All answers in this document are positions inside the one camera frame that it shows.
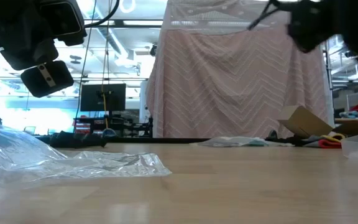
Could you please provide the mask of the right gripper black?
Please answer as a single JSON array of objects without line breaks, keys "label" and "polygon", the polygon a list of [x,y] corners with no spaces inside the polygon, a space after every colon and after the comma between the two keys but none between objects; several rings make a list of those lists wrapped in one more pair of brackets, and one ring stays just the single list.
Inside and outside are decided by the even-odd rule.
[{"label": "right gripper black", "polygon": [[332,36],[340,34],[339,2],[300,0],[293,3],[287,34],[301,52],[309,53]]}]

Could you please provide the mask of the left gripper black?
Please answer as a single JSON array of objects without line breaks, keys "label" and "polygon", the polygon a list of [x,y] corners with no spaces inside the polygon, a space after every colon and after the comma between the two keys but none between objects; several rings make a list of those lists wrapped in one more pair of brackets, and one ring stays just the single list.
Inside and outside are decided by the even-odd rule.
[{"label": "left gripper black", "polygon": [[41,98],[74,84],[50,26],[33,0],[0,0],[0,53],[29,92]]}]

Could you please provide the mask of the brown cardboard box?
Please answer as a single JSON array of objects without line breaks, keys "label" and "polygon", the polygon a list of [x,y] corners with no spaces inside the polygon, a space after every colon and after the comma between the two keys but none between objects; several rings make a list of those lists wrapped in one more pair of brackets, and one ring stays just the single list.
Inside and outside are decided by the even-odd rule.
[{"label": "brown cardboard box", "polygon": [[331,132],[346,136],[358,135],[358,122],[338,124],[332,128],[327,122],[317,117],[304,106],[286,106],[277,117],[277,121],[295,136],[308,138],[312,135],[322,136]]}]

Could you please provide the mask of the wide black rubber bands bunch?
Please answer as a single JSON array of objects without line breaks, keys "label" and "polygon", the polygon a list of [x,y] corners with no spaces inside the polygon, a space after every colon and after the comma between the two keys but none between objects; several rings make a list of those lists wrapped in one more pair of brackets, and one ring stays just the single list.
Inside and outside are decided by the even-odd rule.
[{"label": "wide black rubber bands bunch", "polygon": [[49,141],[51,147],[57,148],[84,148],[91,146],[104,147],[107,142],[97,134],[68,133],[61,131],[52,135]]}]

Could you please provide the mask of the black monitor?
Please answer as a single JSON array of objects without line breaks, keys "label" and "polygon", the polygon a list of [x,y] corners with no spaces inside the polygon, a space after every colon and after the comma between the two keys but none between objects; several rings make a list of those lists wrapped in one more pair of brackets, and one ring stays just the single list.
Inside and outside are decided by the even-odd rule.
[{"label": "black monitor", "polygon": [[124,111],[126,84],[83,85],[80,111]]}]

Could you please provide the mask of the pink chevron curtain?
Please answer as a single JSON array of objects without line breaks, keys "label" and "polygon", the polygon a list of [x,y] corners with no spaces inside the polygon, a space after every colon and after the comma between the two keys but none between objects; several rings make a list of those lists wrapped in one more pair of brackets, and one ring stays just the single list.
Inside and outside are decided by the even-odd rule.
[{"label": "pink chevron curtain", "polygon": [[288,12],[250,29],[263,0],[168,0],[148,80],[156,138],[264,137],[286,106],[333,124],[323,53],[300,52]]}]

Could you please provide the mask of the red storage bins stack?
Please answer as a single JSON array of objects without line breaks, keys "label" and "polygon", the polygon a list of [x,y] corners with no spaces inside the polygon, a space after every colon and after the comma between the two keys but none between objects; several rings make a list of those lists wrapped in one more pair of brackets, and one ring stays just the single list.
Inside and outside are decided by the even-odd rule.
[{"label": "red storage bins stack", "polygon": [[76,134],[87,134],[90,132],[90,124],[88,123],[75,123],[73,127]]}]

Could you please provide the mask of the ceiling light panel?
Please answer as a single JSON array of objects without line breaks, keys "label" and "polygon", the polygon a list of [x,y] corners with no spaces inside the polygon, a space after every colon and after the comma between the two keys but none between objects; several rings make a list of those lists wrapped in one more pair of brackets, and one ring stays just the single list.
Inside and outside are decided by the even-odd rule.
[{"label": "ceiling light panel", "polygon": [[158,28],[163,24],[163,20],[133,20],[133,19],[115,19],[100,23],[100,26],[115,26],[115,27],[151,27]]}]

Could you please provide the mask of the grey dome object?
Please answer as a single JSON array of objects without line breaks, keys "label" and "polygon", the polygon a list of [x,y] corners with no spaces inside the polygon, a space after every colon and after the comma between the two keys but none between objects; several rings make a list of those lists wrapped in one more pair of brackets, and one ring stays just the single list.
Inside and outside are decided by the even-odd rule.
[{"label": "grey dome object", "polygon": [[111,128],[106,128],[102,132],[102,137],[104,139],[115,138],[116,136],[117,136],[117,134],[116,134],[115,130],[113,130]]}]

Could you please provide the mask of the black workbench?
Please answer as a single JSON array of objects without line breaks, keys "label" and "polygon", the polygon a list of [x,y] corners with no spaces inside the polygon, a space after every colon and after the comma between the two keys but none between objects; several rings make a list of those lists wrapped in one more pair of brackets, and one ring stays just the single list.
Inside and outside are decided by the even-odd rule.
[{"label": "black workbench", "polygon": [[106,128],[115,130],[120,138],[153,138],[153,119],[149,118],[146,123],[135,123],[133,119],[125,118],[119,114],[105,117],[87,117],[81,115],[73,119],[75,123],[90,124],[90,134],[102,134]]}]

